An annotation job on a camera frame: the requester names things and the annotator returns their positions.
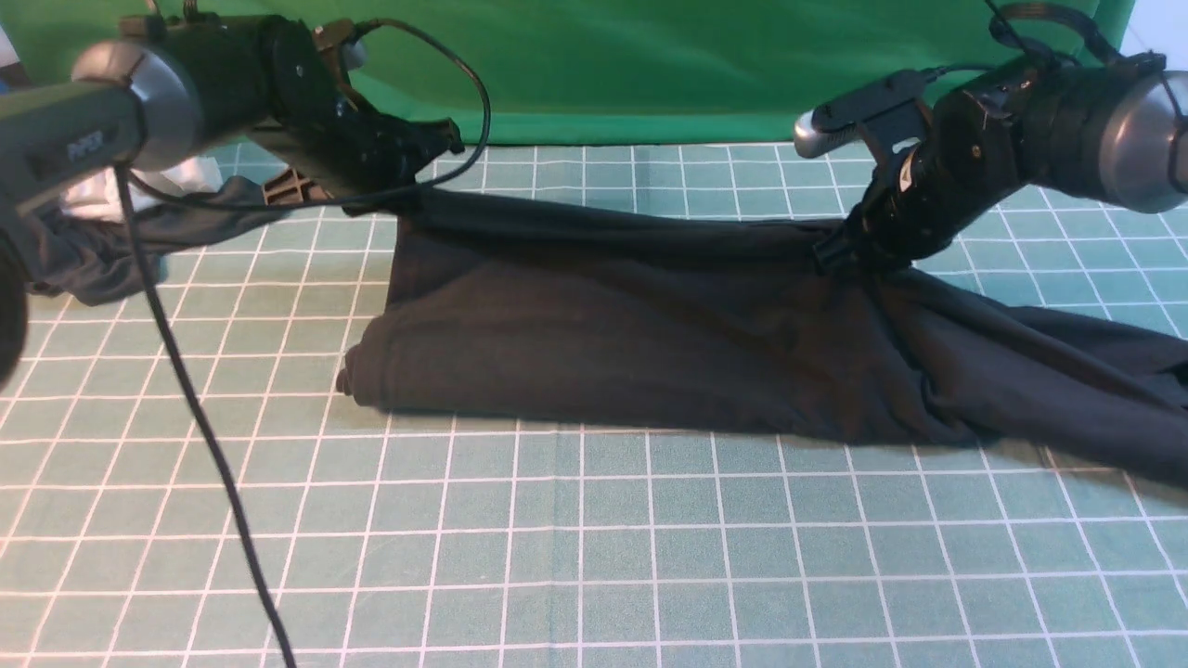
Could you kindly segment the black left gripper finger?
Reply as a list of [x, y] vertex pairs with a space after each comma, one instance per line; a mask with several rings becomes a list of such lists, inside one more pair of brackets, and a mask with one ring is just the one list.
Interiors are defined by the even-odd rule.
[[264, 204], [268, 207], [297, 206], [330, 200], [330, 193], [318, 182], [289, 166], [263, 184]]

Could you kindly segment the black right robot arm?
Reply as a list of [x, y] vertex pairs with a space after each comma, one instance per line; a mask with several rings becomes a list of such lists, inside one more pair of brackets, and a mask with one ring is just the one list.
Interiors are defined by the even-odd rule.
[[862, 141], [876, 159], [860, 202], [814, 247], [819, 271], [904, 269], [1028, 185], [1142, 214], [1184, 204], [1184, 73], [1164, 56], [1019, 57], [925, 103], [943, 73], [891, 73], [797, 120], [801, 157]]

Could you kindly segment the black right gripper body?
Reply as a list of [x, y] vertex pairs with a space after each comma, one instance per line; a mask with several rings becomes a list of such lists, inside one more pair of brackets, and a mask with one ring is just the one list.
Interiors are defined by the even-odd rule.
[[843, 223], [813, 247], [819, 275], [891, 275], [933, 257], [966, 225], [962, 193], [928, 139], [879, 165]]

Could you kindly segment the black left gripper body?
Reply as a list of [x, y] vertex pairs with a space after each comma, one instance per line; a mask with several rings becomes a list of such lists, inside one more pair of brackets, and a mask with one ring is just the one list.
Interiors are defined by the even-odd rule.
[[421, 170], [465, 149], [450, 119], [409, 122], [369, 103], [354, 106], [348, 97], [259, 122], [247, 138], [286, 168], [318, 182], [330, 201], [403, 198], [419, 189]]

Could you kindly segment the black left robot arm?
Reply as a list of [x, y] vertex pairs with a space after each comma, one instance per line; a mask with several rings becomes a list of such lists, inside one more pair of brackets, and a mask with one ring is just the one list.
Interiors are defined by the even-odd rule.
[[339, 19], [310, 27], [279, 14], [222, 17], [187, 1], [182, 15], [124, 17], [116, 39], [86, 49], [71, 80], [4, 95], [4, 378], [27, 338], [25, 285], [32, 258], [18, 244], [34, 209], [109, 168], [151, 174], [246, 136], [279, 157], [291, 178], [279, 189], [315, 195], [260, 204], [160, 194], [173, 204], [280, 214], [318, 206], [348, 214], [393, 209], [432, 181], [419, 174], [465, 143], [456, 122], [411, 120], [377, 109], [350, 84], [352, 53], [365, 34], [415, 34], [470, 76], [481, 100], [478, 145], [491, 133], [484, 81], [431, 34], [394, 19]]

